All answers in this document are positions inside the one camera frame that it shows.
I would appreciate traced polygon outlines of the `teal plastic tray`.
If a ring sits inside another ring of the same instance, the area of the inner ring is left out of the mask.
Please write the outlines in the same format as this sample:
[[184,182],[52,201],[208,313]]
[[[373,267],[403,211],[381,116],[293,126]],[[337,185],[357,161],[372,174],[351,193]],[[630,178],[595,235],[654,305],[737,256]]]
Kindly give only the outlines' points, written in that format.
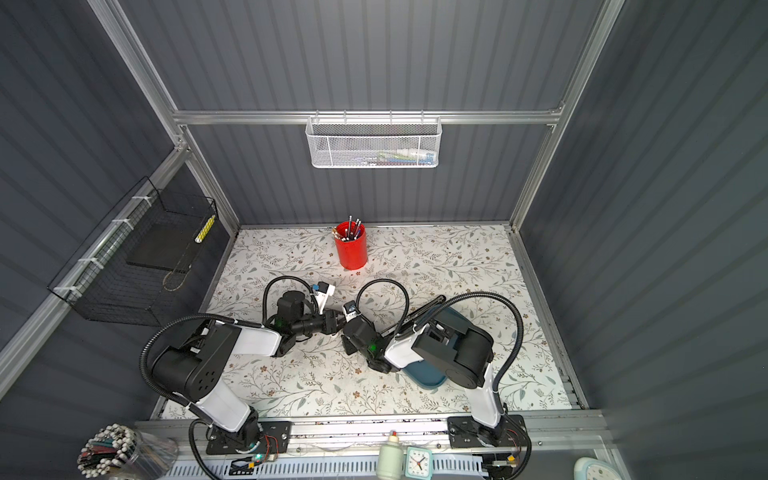
[[428,390],[436,389],[448,380],[462,387],[472,381],[474,388],[478,375],[470,366],[473,362],[470,346],[464,346],[470,337],[470,326],[471,322],[452,307],[439,313],[414,336],[408,353],[418,359],[404,366],[404,373],[419,387]]

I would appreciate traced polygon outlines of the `black stapler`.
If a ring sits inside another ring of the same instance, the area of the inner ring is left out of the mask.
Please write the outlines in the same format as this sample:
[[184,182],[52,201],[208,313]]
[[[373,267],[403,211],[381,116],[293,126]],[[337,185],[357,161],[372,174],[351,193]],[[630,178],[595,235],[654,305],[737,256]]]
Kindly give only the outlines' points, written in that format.
[[446,301],[447,301],[447,297],[445,295],[438,295],[431,301],[427,302],[425,305],[409,313],[406,316],[406,319],[404,320],[403,324],[400,327],[397,327],[395,329],[394,336],[397,337],[397,336],[405,335],[408,331],[413,329],[413,327],[416,325],[416,323],[421,317],[428,314],[430,311],[442,305]]

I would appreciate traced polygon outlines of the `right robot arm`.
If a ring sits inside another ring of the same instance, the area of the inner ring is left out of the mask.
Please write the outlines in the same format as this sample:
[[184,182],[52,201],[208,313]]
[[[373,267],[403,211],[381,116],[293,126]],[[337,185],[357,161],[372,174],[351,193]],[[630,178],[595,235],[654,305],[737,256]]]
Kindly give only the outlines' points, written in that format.
[[345,349],[362,354],[380,373],[425,365],[465,390],[473,420],[488,429],[501,423],[502,407],[493,385],[493,339],[469,320],[447,309],[428,320],[411,319],[401,331],[382,335],[364,316],[342,329]]

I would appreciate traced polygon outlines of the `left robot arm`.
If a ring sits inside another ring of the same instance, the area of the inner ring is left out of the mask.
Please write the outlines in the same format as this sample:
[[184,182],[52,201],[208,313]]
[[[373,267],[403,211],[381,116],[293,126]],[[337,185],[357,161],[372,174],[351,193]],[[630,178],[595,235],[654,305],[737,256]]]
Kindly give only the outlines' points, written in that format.
[[345,314],[316,304],[300,291],[278,301],[261,323],[218,314],[195,314],[161,328],[144,346],[139,368],[159,395],[191,411],[232,450],[249,451],[266,441],[256,410],[241,400],[222,375],[233,354],[269,358],[285,355],[299,340],[334,335]]

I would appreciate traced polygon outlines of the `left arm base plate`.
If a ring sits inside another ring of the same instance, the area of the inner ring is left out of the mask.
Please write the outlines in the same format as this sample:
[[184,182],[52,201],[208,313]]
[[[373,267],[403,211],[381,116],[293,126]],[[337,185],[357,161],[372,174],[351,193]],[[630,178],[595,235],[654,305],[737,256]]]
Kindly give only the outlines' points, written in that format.
[[289,421],[246,423],[238,432],[214,426],[207,435],[207,455],[283,454],[291,439],[293,424]]

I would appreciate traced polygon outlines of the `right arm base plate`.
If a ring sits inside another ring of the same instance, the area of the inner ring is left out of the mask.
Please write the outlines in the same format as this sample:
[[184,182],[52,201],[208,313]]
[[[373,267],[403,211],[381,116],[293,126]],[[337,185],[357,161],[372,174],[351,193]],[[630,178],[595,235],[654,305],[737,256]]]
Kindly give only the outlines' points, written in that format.
[[447,431],[452,448],[527,448],[531,440],[520,415],[503,415],[495,427],[487,427],[471,416],[452,416],[447,419]]

